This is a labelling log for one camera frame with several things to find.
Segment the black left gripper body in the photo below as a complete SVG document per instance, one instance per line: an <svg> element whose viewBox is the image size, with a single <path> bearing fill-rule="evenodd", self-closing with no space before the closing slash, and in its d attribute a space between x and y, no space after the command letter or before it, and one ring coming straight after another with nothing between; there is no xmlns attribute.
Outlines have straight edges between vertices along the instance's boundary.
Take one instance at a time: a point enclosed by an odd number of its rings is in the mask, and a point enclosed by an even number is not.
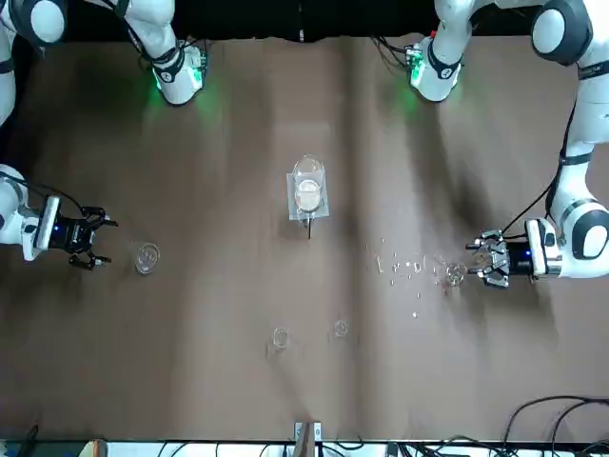
<svg viewBox="0 0 609 457"><path fill-rule="evenodd" d="M525 241L508 241L508 281L515 276L531 279L533 277L533 264L531 250Z"/></svg>

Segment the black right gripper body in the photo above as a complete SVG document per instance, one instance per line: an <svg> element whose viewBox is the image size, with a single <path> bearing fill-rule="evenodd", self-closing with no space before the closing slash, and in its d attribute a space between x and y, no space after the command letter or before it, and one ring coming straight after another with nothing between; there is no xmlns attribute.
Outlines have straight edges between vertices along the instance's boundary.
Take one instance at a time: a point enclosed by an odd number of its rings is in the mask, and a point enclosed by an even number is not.
<svg viewBox="0 0 609 457"><path fill-rule="evenodd" d="M55 219L55 247L67 253L92 251L94 221L58 215Z"/></svg>

